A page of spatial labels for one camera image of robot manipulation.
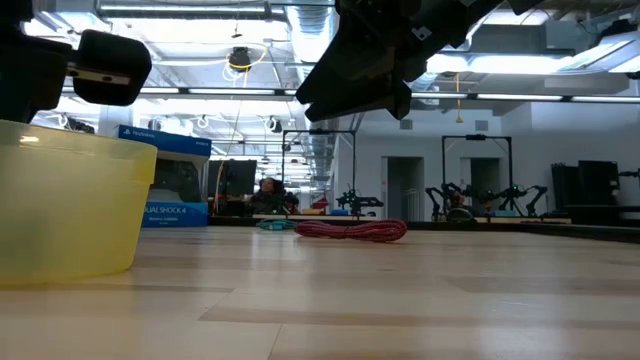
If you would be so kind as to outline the person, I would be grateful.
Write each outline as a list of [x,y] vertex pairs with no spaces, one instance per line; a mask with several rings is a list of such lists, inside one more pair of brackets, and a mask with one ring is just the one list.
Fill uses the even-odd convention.
[[262,179],[259,190],[249,200],[249,209],[253,214],[298,214],[298,205],[298,198],[285,190],[282,181],[272,177]]

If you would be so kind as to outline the dark background monitor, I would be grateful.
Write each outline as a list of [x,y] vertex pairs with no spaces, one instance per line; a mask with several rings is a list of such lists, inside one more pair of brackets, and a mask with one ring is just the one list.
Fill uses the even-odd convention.
[[254,193],[256,160],[213,160],[209,162],[208,198],[214,216],[244,217],[246,196]]

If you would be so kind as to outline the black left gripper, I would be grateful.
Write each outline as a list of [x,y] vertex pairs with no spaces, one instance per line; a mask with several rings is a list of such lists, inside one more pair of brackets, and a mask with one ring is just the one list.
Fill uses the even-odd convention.
[[0,0],[0,120],[29,123],[58,106],[66,74],[83,100],[133,104],[152,69],[140,41],[85,30],[76,50],[69,44],[24,33],[34,19],[32,0]]

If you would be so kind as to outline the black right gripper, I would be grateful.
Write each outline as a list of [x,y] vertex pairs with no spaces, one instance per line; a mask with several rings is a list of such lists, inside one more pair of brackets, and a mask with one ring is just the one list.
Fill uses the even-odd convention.
[[411,81],[443,48],[458,48],[503,0],[336,0],[340,24],[296,92],[311,122],[385,109],[409,112],[411,93],[396,93],[395,71]]

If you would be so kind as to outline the blue game controller box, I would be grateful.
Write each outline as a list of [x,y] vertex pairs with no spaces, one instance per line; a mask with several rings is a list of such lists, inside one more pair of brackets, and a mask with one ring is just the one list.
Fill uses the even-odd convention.
[[206,226],[211,141],[127,125],[120,125],[117,135],[157,149],[142,226]]

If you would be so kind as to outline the yellow translucent plastic bin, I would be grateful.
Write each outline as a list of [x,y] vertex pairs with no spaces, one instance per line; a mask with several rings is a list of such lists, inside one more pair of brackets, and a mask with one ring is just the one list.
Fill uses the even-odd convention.
[[128,269],[156,157],[145,143],[0,120],[0,286]]

